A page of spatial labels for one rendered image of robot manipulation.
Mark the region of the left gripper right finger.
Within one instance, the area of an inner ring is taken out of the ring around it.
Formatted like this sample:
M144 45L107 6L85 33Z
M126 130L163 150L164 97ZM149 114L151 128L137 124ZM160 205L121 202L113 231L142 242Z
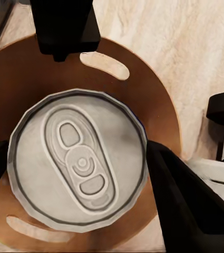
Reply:
M224 253L224 201L165 145L146 160L166 253Z

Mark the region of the can of soda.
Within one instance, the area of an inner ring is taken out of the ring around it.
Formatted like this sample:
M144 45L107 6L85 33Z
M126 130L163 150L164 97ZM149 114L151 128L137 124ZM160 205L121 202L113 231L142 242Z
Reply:
M27 213L61 231L107 227L148 180L147 133L119 99L71 89L28 109L10 137L7 172Z

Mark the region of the trash can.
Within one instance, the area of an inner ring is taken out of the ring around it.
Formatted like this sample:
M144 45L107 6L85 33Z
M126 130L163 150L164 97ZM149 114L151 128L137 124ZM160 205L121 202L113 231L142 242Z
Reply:
M0 48L0 141L10 141L24 113L48 95L71 89L106 92L127 104L145 128L148 140L168 147L180 160L182 133L172 96L158 73L138 54L101 36L97 50L124 64L129 78L121 79L69 53L56 62L39 50L36 33ZM13 194L7 168L0 178L0 242L22 253L104 253L133 238L157 216L150 175L133 208L114 223L79 233L55 230L30 216ZM40 229L66 233L66 242L36 239L13 229L12 216Z

